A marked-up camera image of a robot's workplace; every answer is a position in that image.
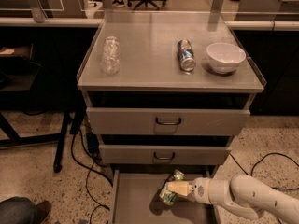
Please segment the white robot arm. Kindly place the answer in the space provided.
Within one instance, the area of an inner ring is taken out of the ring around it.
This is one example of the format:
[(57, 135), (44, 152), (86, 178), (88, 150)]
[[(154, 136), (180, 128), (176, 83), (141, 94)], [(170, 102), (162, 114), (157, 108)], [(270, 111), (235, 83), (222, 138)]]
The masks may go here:
[(167, 182), (166, 186), (180, 196), (192, 196), (198, 203), (220, 206), (239, 217), (255, 220), (266, 211), (287, 224), (299, 224), (298, 199), (249, 175), (235, 175), (230, 181), (199, 177)]

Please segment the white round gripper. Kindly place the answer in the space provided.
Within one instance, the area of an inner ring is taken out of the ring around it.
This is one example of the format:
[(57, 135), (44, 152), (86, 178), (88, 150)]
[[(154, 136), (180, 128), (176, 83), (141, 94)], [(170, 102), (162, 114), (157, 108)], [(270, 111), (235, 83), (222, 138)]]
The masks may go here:
[(171, 181), (166, 184), (169, 191), (187, 197), (192, 193), (194, 199), (199, 203), (211, 204), (209, 200), (209, 178), (199, 177), (189, 181)]

